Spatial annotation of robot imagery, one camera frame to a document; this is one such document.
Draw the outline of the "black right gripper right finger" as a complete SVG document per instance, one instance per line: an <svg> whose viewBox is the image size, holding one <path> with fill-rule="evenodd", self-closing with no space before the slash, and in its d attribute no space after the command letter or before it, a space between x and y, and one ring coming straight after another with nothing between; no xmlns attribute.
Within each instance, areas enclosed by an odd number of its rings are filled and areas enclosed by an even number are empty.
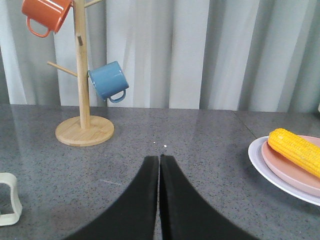
<svg viewBox="0 0 320 240"><path fill-rule="evenodd" d="M160 156L159 211L164 240L253 240L212 208L173 156Z"/></svg>

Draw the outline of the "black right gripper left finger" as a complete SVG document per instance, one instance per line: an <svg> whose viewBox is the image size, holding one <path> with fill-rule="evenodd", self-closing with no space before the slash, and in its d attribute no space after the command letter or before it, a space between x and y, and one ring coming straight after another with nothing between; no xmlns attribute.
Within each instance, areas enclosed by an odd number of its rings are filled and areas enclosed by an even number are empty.
<svg viewBox="0 0 320 240"><path fill-rule="evenodd" d="M159 157L147 156L126 190L98 218L67 240L152 240L158 203Z"/></svg>

